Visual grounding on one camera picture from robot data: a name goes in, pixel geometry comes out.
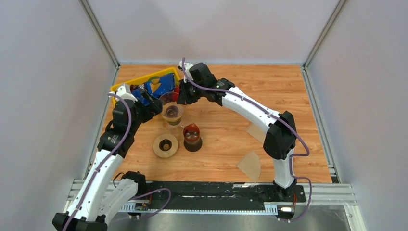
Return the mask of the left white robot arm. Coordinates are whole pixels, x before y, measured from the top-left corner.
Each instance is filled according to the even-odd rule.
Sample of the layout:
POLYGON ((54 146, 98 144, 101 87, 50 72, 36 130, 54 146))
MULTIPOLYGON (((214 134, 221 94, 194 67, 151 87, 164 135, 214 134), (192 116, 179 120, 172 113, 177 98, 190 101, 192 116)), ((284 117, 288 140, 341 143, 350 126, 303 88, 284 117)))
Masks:
POLYGON ((163 103, 146 92, 142 96, 148 104, 126 92, 110 92, 108 96, 116 99, 113 118, 100 136, 92 167, 76 198, 66 212, 54 215, 52 224, 58 231, 106 231, 131 197, 142 199, 147 193, 145 176, 129 171, 108 196, 104 195, 134 143, 138 128, 160 114, 163 103))

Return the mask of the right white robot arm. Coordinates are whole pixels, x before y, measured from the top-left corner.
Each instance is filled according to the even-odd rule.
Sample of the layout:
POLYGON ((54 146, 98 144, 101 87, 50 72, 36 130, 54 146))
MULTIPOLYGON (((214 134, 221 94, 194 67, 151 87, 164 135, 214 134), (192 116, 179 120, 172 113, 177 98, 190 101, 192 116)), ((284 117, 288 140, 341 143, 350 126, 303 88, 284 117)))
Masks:
POLYGON ((254 125, 265 135, 263 149, 272 157, 275 177, 275 195, 287 201, 294 194, 294 177, 291 175, 290 155, 293 154, 296 127, 293 115, 269 109, 243 93, 234 83, 216 79, 204 63, 191 64, 180 61, 178 68, 184 78, 180 83, 179 104, 196 103, 200 98, 231 109, 254 125))

